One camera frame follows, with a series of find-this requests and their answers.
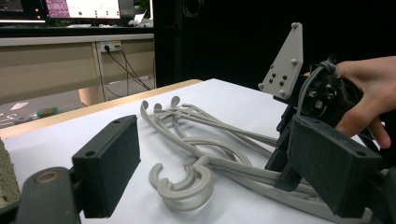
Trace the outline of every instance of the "black backdrop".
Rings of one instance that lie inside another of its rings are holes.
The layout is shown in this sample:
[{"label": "black backdrop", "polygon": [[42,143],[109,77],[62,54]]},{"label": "black backdrop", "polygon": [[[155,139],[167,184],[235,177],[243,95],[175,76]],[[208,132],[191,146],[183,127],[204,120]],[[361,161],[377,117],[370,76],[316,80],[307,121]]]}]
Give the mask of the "black backdrop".
[{"label": "black backdrop", "polygon": [[158,20],[172,17],[179,31],[177,42],[171,47],[175,50],[175,61],[166,62],[175,65],[176,75],[158,77],[159,86],[190,78],[214,77],[258,89],[258,83],[264,79],[295,21],[304,27],[302,72],[307,71],[309,64],[319,63],[331,53],[337,55],[338,62],[396,54],[393,31],[396,17],[391,1],[360,1],[351,6],[331,1],[186,2],[190,3],[191,12],[196,11],[199,2],[205,2],[199,18],[189,18],[180,12],[182,7],[177,6],[183,1],[161,1],[161,8],[154,3],[155,26],[161,26]]}]

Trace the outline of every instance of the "power outlet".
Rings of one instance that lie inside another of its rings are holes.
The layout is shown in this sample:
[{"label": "power outlet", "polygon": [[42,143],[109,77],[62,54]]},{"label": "power outlet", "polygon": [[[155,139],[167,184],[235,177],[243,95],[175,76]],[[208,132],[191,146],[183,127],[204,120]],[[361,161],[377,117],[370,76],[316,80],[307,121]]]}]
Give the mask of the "power outlet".
[{"label": "power outlet", "polygon": [[113,40],[113,41],[100,42],[100,51],[101,52],[107,52],[107,50],[105,49],[105,46],[108,46],[110,51],[118,51],[119,48],[117,48],[117,46],[121,46],[121,41]]}]

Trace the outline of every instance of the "human hand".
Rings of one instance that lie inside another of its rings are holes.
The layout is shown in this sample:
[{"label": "human hand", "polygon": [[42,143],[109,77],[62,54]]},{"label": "human hand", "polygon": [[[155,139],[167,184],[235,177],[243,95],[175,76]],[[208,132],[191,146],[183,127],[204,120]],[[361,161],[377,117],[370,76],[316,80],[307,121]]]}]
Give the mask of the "human hand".
[{"label": "human hand", "polygon": [[335,129],[353,136],[368,128],[381,148],[391,145],[379,115],[396,109],[396,56],[337,64],[341,78],[351,81],[363,93]]}]

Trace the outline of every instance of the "black mechanical device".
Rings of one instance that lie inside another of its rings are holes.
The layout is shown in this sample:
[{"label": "black mechanical device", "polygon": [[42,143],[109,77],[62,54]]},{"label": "black mechanical device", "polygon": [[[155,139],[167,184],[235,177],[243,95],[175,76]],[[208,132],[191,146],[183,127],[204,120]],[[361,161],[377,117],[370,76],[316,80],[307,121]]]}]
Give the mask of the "black mechanical device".
[{"label": "black mechanical device", "polygon": [[140,162],[136,116],[111,121],[73,157],[73,167],[31,175],[21,200],[0,209],[1,223],[80,223],[110,217]]},{"label": "black mechanical device", "polygon": [[295,46],[302,45],[301,28],[292,25],[259,85],[288,105],[276,127],[278,147],[266,164],[281,173],[275,188],[293,191],[304,178],[339,217],[358,218],[369,208],[372,223],[396,223],[396,111],[380,116],[391,148],[378,148],[367,130],[358,134],[364,146],[336,131],[361,92],[339,78],[334,55],[311,66],[311,76],[299,75],[302,52]]}]

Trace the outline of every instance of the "white table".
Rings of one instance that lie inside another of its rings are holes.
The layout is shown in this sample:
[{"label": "white table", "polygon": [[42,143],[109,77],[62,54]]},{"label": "white table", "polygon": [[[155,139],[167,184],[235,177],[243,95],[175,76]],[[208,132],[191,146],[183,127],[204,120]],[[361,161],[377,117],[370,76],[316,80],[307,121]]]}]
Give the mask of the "white table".
[{"label": "white table", "polygon": [[[247,89],[217,79],[195,83],[145,100],[152,113],[154,104],[168,107],[173,96],[181,104],[193,104],[223,122],[246,131],[278,138],[276,125],[286,105],[261,91]],[[137,115],[141,162],[131,178],[111,218],[85,219],[82,223],[330,223],[288,207],[247,189],[213,171],[214,190],[209,201],[191,212],[170,210],[149,183],[154,164],[163,164],[160,177],[177,182],[184,177],[183,162],[190,154],[156,133],[140,116],[142,100],[109,107],[75,119],[65,120],[28,133],[3,139],[9,151],[20,186],[30,175],[53,166],[72,166],[71,157],[110,121]],[[207,136],[243,147],[220,130],[183,122],[189,135]],[[253,165],[263,168],[267,159],[245,150]]]}]

